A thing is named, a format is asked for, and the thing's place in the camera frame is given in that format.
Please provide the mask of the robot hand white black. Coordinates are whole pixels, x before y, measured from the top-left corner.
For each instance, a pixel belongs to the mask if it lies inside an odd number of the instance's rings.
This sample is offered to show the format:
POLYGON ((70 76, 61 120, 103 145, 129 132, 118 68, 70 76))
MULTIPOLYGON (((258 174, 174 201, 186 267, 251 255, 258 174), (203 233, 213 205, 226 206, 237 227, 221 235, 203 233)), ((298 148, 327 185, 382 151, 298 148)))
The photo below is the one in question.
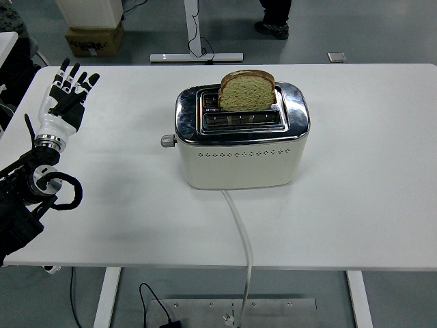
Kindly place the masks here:
POLYGON ((63 61, 53 82, 44 95, 38 119, 35 145, 63 151, 69 137, 77 133, 85 113, 86 98, 100 78, 98 73, 77 76, 80 64, 69 67, 70 60, 63 61))

